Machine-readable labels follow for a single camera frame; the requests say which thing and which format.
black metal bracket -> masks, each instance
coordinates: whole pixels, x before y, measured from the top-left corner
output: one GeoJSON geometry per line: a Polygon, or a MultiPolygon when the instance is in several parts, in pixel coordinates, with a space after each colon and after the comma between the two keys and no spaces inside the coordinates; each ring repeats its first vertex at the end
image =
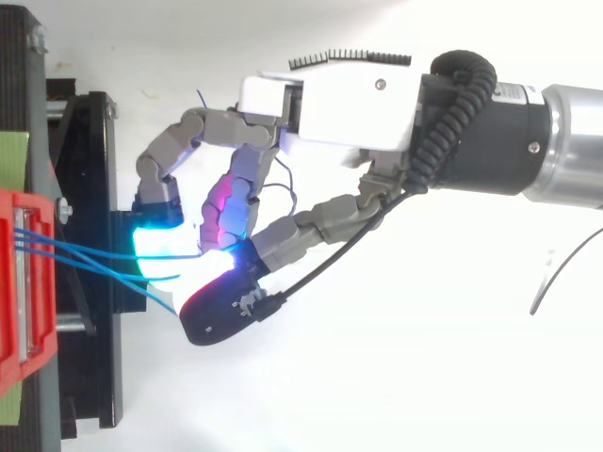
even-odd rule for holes
{"type": "MultiPolygon", "coordinates": [[[[61,100],[67,101],[60,121],[49,121],[51,160],[62,195],[73,208],[66,225],[57,223],[57,236],[99,250],[133,253],[135,215],[117,211],[112,100],[104,92],[73,95],[65,80],[47,80],[47,91],[53,100],[65,92],[61,100]]],[[[135,262],[100,262],[139,273],[135,262]]],[[[121,421],[121,314],[140,311],[146,311],[143,296],[107,276],[57,264],[57,312],[79,313],[86,327],[58,333],[64,439],[76,436],[77,419],[97,417],[100,428],[114,428],[121,421]]]]}

black connector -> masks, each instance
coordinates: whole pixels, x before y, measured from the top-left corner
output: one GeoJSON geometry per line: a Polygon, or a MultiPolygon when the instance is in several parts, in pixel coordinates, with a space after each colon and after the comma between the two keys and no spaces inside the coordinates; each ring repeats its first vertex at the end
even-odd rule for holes
{"type": "Polygon", "coordinates": [[[283,297],[283,292],[259,299],[253,304],[252,319],[256,322],[263,322],[281,309],[281,306],[285,303],[286,298],[283,297]]]}

black cylindrical mount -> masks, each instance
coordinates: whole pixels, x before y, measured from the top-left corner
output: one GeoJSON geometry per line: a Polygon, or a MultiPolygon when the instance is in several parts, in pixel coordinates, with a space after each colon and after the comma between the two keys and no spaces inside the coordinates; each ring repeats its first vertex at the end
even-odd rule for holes
{"type": "MultiPolygon", "coordinates": [[[[414,140],[429,133],[462,89],[452,78],[423,75],[414,140]]],[[[489,102],[463,132],[436,187],[517,195],[534,181],[546,154],[550,115],[544,101],[530,102],[539,94],[526,89],[497,84],[498,102],[489,102]]]]}

blue cable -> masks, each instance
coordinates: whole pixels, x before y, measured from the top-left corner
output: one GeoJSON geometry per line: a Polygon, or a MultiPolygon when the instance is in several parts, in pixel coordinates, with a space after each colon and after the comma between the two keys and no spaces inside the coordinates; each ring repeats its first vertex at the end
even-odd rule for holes
{"type": "MultiPolygon", "coordinates": [[[[82,270],[91,271],[92,273],[98,273],[98,274],[101,274],[101,275],[105,275],[104,271],[97,270],[93,266],[87,266],[86,264],[82,264],[81,262],[74,261],[73,259],[69,259],[68,257],[61,256],[60,254],[54,254],[52,252],[46,252],[46,251],[42,251],[42,250],[36,250],[35,248],[20,247],[18,245],[15,246],[15,250],[17,250],[17,251],[26,251],[26,252],[29,252],[31,254],[38,254],[40,256],[49,257],[51,259],[55,259],[58,262],[66,264],[68,266],[74,266],[76,268],[81,268],[82,270]]],[[[176,278],[179,278],[178,275],[165,276],[165,277],[161,277],[161,278],[144,278],[143,276],[128,275],[128,274],[125,274],[125,273],[120,273],[120,275],[125,280],[134,281],[134,282],[140,282],[140,283],[146,283],[146,282],[149,282],[149,281],[169,281],[169,280],[175,280],[176,278]]]]}
{"type": "Polygon", "coordinates": [[[78,257],[79,259],[81,259],[82,261],[90,264],[91,266],[95,267],[98,270],[103,271],[106,275],[108,276],[112,276],[113,278],[115,278],[117,281],[119,281],[120,283],[122,283],[123,285],[125,285],[126,287],[128,287],[129,289],[134,290],[135,292],[148,297],[150,299],[153,299],[154,301],[156,301],[157,303],[159,303],[159,305],[163,306],[165,309],[167,309],[168,311],[170,311],[172,314],[176,315],[176,312],[173,310],[173,308],[168,305],[163,299],[161,299],[160,297],[152,294],[151,292],[141,289],[140,287],[138,287],[135,284],[132,284],[131,282],[125,280],[124,278],[122,278],[122,276],[120,275],[120,273],[113,271],[111,268],[109,268],[108,266],[104,266],[103,264],[100,264],[98,262],[96,262],[94,259],[89,258],[86,254],[79,252],[78,250],[74,250],[72,249],[69,244],[64,244],[62,242],[58,242],[60,244],[60,247],[62,247],[64,250],[68,251],[69,253],[71,253],[72,255],[78,257]]]}
{"type": "MultiPolygon", "coordinates": [[[[200,253],[199,254],[182,255],[182,256],[178,256],[178,255],[136,256],[136,255],[132,255],[132,254],[118,254],[117,252],[96,250],[94,248],[85,247],[83,245],[76,245],[74,243],[69,243],[69,242],[61,242],[60,240],[55,240],[54,238],[50,238],[46,235],[37,234],[37,233],[31,232],[31,231],[28,231],[27,229],[13,228],[13,230],[15,233],[23,234],[23,235],[31,235],[32,237],[36,237],[37,241],[39,241],[39,242],[48,243],[50,245],[54,245],[59,248],[64,248],[65,246],[68,246],[71,250],[79,250],[79,251],[85,252],[86,254],[92,254],[94,256],[100,256],[100,257],[105,257],[107,259],[114,259],[114,260],[137,261],[138,259],[148,259],[148,260],[160,261],[160,260],[178,260],[178,259],[197,259],[198,257],[202,256],[200,253]]],[[[23,237],[23,240],[21,237],[19,237],[19,239],[23,242],[33,242],[34,241],[34,240],[26,238],[26,237],[23,237]]]]}

sticker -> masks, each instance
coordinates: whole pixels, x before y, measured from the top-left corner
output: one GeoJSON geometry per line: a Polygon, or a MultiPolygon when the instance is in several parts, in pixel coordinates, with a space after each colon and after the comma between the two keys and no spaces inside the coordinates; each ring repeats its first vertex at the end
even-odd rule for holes
{"type": "Polygon", "coordinates": [[[526,90],[526,94],[528,94],[528,102],[530,104],[545,104],[545,98],[543,97],[539,89],[536,89],[535,87],[531,87],[529,85],[524,85],[523,87],[526,90]]]}
{"type": "Polygon", "coordinates": [[[503,104],[525,105],[528,103],[526,92],[522,86],[513,83],[497,83],[492,100],[503,104]]]}

